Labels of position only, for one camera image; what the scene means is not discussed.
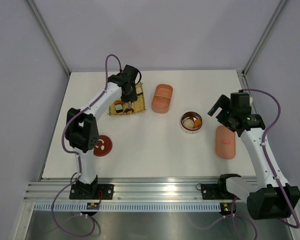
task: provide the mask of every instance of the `white tabletop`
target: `white tabletop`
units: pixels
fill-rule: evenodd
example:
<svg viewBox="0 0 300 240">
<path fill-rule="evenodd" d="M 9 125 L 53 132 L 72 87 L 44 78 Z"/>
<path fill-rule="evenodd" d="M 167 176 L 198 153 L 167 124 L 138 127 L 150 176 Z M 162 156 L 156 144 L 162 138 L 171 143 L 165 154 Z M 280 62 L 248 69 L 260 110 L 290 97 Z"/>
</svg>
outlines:
<svg viewBox="0 0 300 240">
<path fill-rule="evenodd" d="M 225 160 L 216 155 L 215 134 L 220 124 L 215 115 L 207 115 L 221 94 L 229 97 L 241 88 L 235 70 L 143 71 L 142 82 L 145 113 L 109 116 L 105 112 L 97 122 L 99 134 L 107 135 L 113 143 L 107 156 L 95 157 L 99 178 L 256 175 L 237 134 L 235 157 Z M 67 111 L 81 108 L 104 84 L 104 72 L 71 73 L 43 178 L 69 178 L 77 172 L 75 156 L 65 153 L 61 146 Z M 158 84 L 173 87 L 170 109 L 165 114 L 151 109 Z M 179 126 L 181 116 L 188 111 L 197 112 L 203 118 L 204 125 L 197 134 L 187 134 Z"/>
</svg>

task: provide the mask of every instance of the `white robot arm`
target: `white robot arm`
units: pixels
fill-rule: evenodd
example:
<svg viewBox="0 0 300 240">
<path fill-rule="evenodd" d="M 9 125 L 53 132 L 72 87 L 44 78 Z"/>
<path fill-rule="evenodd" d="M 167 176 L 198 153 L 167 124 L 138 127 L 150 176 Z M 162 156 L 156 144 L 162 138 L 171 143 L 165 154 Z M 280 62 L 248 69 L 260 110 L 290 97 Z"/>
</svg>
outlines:
<svg viewBox="0 0 300 240">
<path fill-rule="evenodd" d="M 81 109 L 69 109 L 65 138 L 73 148 L 73 153 L 76 153 L 80 175 L 80 178 L 71 186 L 70 199 L 98 199 L 96 195 L 98 176 L 94 165 L 94 148 L 99 137 L 97 121 L 118 98 L 121 98 L 124 103 L 138 100 L 135 83 L 138 74 L 140 74 L 138 69 L 126 65 L 123 71 L 108 78 L 106 89 L 99 92 L 81 108 L 86 109 L 84 112 Z"/>
<path fill-rule="evenodd" d="M 102 91 L 99 92 L 87 105 L 83 106 L 84 109 L 86 106 L 90 106 L 91 103 L 100 95 Z M 113 82 L 108 83 L 107 91 L 103 94 L 103 96 L 92 105 L 85 114 L 92 114 L 95 117 L 95 121 L 98 122 L 101 115 L 109 108 L 109 106 L 119 99 L 122 95 L 122 88 Z M 91 184 L 96 178 L 96 169 L 95 169 L 95 161 L 96 158 L 94 156 L 94 150 L 88 150 L 87 152 L 83 152 L 81 149 L 74 147 L 74 151 L 80 154 L 81 158 L 81 167 L 82 173 L 80 177 L 80 182 L 84 184 Z M 79 161 L 77 160 L 77 169 L 79 170 Z"/>
<path fill-rule="evenodd" d="M 289 185 L 278 167 L 267 136 L 263 139 L 265 124 L 260 115 L 251 114 L 249 98 L 249 94 L 243 90 L 231 93 L 230 99 L 221 95 L 208 115 L 212 116 L 221 108 L 216 118 L 229 130 L 237 132 L 244 143 L 256 174 L 257 187 L 247 183 L 239 175 L 230 173 L 220 176 L 218 189 L 222 196 L 230 195 L 233 198 L 235 195 L 244 201 L 254 220 L 287 218 L 300 198 L 300 191 L 297 186 Z"/>
</svg>

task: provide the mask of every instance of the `red plate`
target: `red plate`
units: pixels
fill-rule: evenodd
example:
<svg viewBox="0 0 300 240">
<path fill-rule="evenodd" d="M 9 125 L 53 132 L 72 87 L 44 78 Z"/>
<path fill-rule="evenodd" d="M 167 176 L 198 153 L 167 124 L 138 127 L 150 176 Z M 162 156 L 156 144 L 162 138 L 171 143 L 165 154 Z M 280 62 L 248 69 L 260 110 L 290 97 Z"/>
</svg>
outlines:
<svg viewBox="0 0 300 240">
<path fill-rule="evenodd" d="M 96 144 L 93 154 L 97 157 L 103 157 L 110 153 L 112 149 L 112 141 L 106 135 L 99 135 L 98 143 Z"/>
</svg>

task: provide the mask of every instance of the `gray wall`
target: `gray wall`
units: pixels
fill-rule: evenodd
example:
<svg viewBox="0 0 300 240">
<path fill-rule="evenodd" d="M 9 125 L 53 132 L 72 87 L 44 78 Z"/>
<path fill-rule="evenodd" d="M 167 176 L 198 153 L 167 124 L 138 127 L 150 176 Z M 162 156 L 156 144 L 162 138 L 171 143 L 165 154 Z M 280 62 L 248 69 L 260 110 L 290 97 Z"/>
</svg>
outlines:
<svg viewBox="0 0 300 240">
<path fill-rule="evenodd" d="M 0 0 L 0 240 L 38 179 L 66 84 L 26 2 Z"/>
<path fill-rule="evenodd" d="M 35 0 L 72 72 L 243 69 L 279 0 Z M 117 63 L 110 61 L 117 69 Z"/>
<path fill-rule="evenodd" d="M 300 0 L 288 2 L 247 80 L 249 87 L 272 93 L 281 104 L 281 117 L 268 134 L 269 142 L 286 178 L 300 188 Z M 254 100 L 269 125 L 276 105 L 257 93 Z"/>
</svg>

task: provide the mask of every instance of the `orange plate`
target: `orange plate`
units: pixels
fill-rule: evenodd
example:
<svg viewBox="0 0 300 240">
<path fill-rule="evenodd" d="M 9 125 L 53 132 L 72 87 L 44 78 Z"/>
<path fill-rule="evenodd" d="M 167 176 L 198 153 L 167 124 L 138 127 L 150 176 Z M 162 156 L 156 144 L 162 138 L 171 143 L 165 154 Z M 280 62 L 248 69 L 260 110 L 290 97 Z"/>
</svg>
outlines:
<svg viewBox="0 0 300 240">
<path fill-rule="evenodd" d="M 103 157 L 112 150 L 112 141 L 106 135 L 99 135 L 98 143 L 96 144 L 93 154 L 97 157 Z"/>
<path fill-rule="evenodd" d="M 236 135 L 225 126 L 215 131 L 215 153 L 222 159 L 233 159 L 236 155 Z"/>
<path fill-rule="evenodd" d="M 165 114 L 169 110 L 173 87 L 167 84 L 156 86 L 152 100 L 152 110 L 159 114 Z"/>
</svg>

